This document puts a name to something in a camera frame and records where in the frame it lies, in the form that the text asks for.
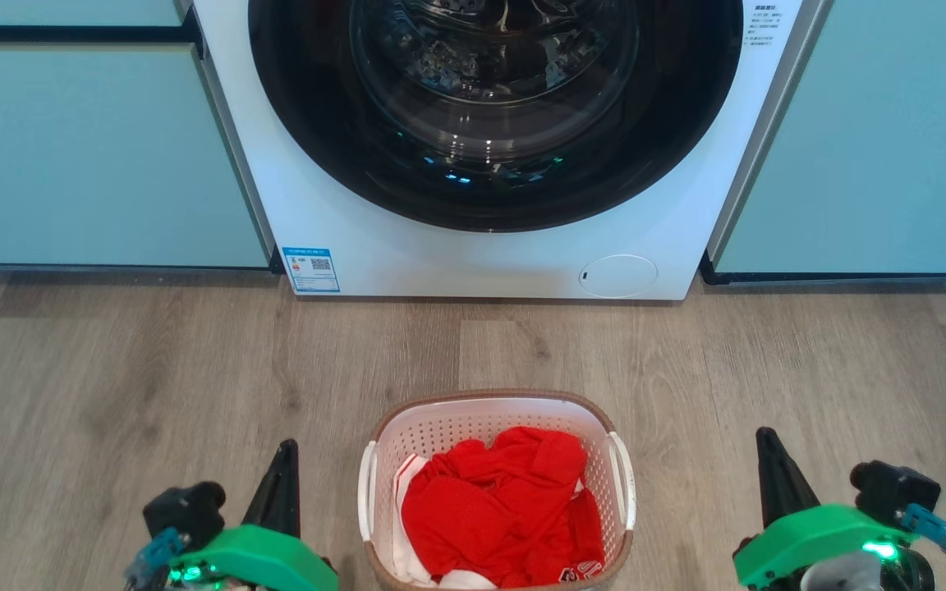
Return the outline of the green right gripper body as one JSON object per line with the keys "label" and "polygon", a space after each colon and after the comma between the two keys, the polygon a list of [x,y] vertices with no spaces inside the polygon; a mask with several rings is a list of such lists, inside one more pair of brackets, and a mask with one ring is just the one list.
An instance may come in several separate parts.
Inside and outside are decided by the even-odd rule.
{"label": "green right gripper body", "polygon": [[912,545],[916,534],[886,526],[859,509],[825,504],[788,514],[733,554],[740,586],[766,589],[818,562],[863,549],[867,543]]}

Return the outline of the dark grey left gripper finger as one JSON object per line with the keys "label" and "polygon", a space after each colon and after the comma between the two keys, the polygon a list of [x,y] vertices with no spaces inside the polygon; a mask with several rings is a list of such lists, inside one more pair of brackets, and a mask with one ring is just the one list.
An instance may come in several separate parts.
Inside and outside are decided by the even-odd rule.
{"label": "dark grey left gripper finger", "polygon": [[296,441],[279,443],[242,524],[301,537],[299,459],[300,449]]}

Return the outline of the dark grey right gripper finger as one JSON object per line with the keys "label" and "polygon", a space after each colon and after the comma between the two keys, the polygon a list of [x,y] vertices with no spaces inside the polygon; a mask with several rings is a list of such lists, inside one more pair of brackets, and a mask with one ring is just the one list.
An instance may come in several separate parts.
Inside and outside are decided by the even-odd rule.
{"label": "dark grey right gripper finger", "polygon": [[777,431],[761,427],[755,431],[763,528],[774,521],[807,509],[820,501],[796,461],[789,455]]}

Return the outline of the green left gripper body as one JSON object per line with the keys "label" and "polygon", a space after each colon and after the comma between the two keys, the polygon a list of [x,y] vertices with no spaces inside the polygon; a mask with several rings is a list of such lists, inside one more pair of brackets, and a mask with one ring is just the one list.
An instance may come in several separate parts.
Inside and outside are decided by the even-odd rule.
{"label": "green left gripper body", "polygon": [[338,573],[296,536],[259,526],[225,529],[170,561],[183,590],[338,590]]}

